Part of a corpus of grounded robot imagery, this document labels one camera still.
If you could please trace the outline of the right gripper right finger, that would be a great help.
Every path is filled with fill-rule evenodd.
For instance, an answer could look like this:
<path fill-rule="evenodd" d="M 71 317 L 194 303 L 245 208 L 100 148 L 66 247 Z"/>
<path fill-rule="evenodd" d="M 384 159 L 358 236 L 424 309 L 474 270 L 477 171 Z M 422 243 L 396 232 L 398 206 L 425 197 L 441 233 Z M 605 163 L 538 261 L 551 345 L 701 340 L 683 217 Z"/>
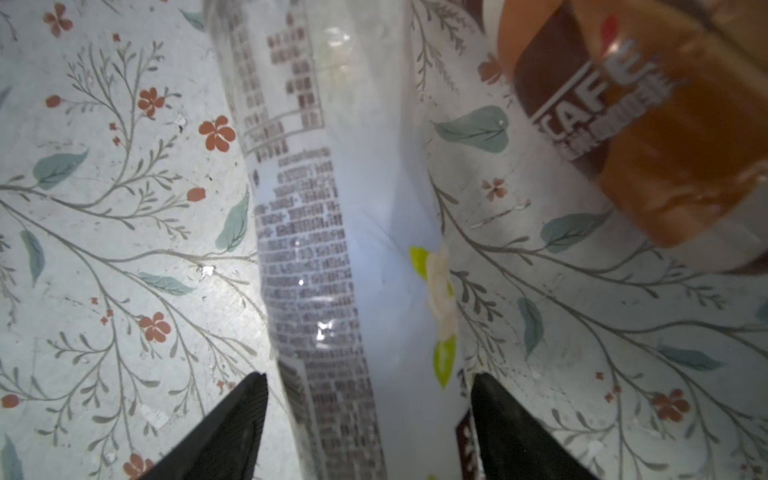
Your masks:
<path fill-rule="evenodd" d="M 596 479 L 492 375 L 475 375 L 471 405 L 487 479 Z"/>

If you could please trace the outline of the brown label bottle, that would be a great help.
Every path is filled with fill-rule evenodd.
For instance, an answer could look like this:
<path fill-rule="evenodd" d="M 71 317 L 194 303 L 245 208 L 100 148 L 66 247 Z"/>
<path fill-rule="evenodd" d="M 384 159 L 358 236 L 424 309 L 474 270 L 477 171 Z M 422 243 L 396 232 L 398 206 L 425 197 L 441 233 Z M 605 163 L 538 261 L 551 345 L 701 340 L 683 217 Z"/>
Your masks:
<path fill-rule="evenodd" d="M 657 247 L 767 270 L 763 1 L 487 1 L 533 127 Z"/>

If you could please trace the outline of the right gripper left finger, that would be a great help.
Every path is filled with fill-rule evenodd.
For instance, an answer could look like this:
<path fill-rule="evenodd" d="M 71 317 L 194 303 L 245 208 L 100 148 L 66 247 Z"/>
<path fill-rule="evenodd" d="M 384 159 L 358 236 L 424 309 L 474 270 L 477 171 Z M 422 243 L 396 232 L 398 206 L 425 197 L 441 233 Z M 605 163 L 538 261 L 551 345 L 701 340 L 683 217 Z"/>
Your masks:
<path fill-rule="evenodd" d="M 145 479 L 252 479 L 269 399 L 267 376 L 253 372 L 203 418 Z"/>

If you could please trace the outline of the blue white label bottle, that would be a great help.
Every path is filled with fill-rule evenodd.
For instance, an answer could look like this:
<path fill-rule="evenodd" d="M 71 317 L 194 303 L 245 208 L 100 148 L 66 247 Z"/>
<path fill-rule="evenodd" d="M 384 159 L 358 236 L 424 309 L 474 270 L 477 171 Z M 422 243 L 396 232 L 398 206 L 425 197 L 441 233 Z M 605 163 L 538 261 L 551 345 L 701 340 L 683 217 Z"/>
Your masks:
<path fill-rule="evenodd" d="M 474 479 L 406 1 L 207 1 L 302 475 Z"/>

